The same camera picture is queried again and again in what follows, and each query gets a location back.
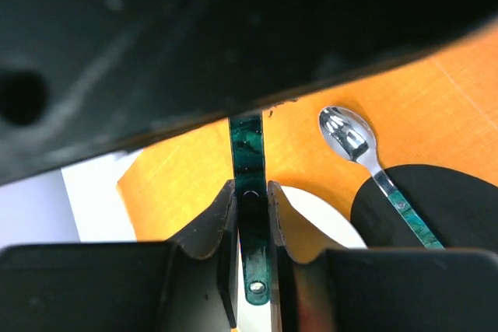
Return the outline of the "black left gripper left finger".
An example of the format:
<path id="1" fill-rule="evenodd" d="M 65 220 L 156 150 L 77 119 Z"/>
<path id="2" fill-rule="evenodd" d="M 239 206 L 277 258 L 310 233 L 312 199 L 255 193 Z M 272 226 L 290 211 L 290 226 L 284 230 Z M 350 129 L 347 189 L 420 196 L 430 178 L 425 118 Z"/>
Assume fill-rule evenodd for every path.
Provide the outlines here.
<path id="1" fill-rule="evenodd" d="M 165 241 L 11 246 L 3 331 L 229 331 L 237 325 L 237 204 L 227 181 Z"/>

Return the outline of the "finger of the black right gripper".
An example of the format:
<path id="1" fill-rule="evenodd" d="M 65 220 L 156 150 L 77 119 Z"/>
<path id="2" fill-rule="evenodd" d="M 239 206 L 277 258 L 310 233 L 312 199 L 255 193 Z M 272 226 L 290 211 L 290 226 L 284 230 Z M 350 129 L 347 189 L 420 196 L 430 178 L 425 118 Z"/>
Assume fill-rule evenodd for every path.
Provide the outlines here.
<path id="1" fill-rule="evenodd" d="M 423 58 L 497 0 L 1 0 L 1 181 Z"/>

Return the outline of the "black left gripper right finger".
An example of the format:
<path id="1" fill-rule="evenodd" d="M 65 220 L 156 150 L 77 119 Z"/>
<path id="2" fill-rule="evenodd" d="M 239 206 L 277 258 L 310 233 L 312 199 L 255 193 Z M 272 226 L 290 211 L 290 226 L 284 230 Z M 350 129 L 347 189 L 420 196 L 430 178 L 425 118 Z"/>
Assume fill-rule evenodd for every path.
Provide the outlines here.
<path id="1" fill-rule="evenodd" d="M 268 184 L 274 331 L 495 331 L 497 256 L 349 249 Z"/>

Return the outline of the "teal handled spoon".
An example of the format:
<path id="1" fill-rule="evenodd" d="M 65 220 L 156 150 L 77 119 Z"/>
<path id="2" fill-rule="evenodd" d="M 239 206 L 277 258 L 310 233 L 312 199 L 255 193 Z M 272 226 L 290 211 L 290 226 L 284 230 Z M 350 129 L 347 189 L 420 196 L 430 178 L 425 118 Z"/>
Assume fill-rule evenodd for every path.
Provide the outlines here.
<path id="1" fill-rule="evenodd" d="M 337 106 L 322 109 L 318 123 L 324 140 L 336 154 L 369 171 L 374 183 L 417 240 L 425 248 L 442 249 L 443 244 L 381 167 L 377 154 L 377 139 L 370 125 L 354 111 Z"/>

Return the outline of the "teal handled fork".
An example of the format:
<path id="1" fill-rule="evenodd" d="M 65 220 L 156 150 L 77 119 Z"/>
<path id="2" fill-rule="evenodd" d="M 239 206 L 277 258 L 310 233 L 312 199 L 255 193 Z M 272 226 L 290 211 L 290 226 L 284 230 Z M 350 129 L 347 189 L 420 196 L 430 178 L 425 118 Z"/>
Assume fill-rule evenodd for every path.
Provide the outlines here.
<path id="1" fill-rule="evenodd" d="M 262 114 L 229 119 L 237 225 L 247 302 L 263 306 L 270 299 L 268 195 Z"/>

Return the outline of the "orange Mickey Mouse placemat cloth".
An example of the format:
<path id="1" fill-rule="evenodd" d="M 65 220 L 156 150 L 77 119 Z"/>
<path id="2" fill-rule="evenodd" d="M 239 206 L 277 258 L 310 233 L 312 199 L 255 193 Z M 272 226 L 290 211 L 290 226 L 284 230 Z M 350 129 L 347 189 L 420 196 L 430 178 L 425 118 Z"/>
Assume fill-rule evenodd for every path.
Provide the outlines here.
<path id="1" fill-rule="evenodd" d="M 497 248 L 497 31 L 434 56 L 268 110 L 269 180 L 310 192 L 349 218 L 369 246 L 416 240 L 369 173 L 335 154 L 318 114 L 360 114 L 381 165 L 448 246 Z M 117 183 L 135 235 L 167 239 L 199 215 L 233 175 L 228 123 L 145 149 Z"/>

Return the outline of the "cream round plate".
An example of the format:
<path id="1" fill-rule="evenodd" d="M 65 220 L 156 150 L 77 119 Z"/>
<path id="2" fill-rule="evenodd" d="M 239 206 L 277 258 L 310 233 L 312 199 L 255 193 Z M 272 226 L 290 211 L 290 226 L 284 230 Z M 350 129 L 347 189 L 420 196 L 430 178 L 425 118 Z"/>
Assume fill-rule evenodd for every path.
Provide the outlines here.
<path id="1" fill-rule="evenodd" d="M 338 244 L 365 249 L 366 244 L 353 225 L 339 211 L 318 196 L 295 187 L 282 186 L 290 204 L 310 223 Z M 238 253 L 237 327 L 233 331 L 270 331 L 270 304 L 252 306 L 245 299 L 243 266 Z"/>

